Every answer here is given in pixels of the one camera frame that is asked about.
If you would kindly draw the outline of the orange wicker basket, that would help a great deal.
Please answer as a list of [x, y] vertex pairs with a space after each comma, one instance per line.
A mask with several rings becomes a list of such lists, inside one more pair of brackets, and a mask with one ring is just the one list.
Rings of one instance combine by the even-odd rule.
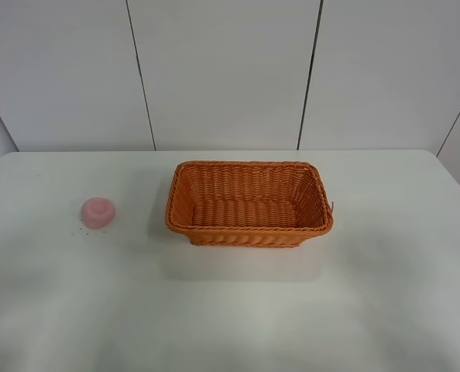
[[197, 246], [288, 248], [328, 233], [334, 219], [309, 163], [194, 160], [174, 172], [165, 223]]

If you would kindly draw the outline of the pink peach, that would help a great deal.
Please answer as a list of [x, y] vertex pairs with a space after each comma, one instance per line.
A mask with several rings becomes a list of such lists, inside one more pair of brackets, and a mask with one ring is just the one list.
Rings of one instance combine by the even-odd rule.
[[90, 198], [81, 207], [81, 221], [89, 229], [100, 229], [115, 217], [115, 206], [107, 198]]

